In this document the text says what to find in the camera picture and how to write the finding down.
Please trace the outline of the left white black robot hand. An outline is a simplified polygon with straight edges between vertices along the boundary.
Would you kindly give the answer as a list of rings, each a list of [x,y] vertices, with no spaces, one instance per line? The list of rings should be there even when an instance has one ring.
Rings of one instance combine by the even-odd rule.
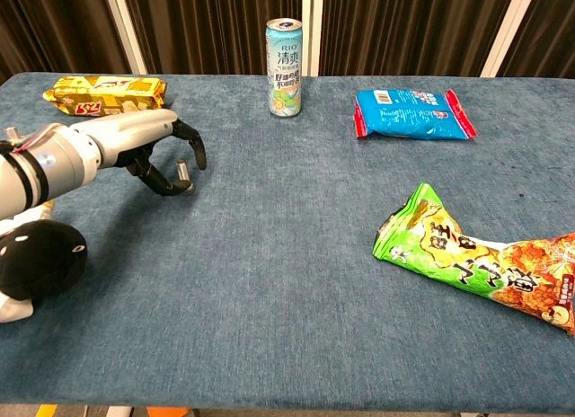
[[[200,170],[207,156],[200,133],[171,110],[157,109],[110,115],[83,123],[83,133],[101,152],[101,168],[125,168],[154,193],[176,196],[189,191],[193,182],[184,177],[169,181],[150,162],[155,144],[175,137],[189,143]]]

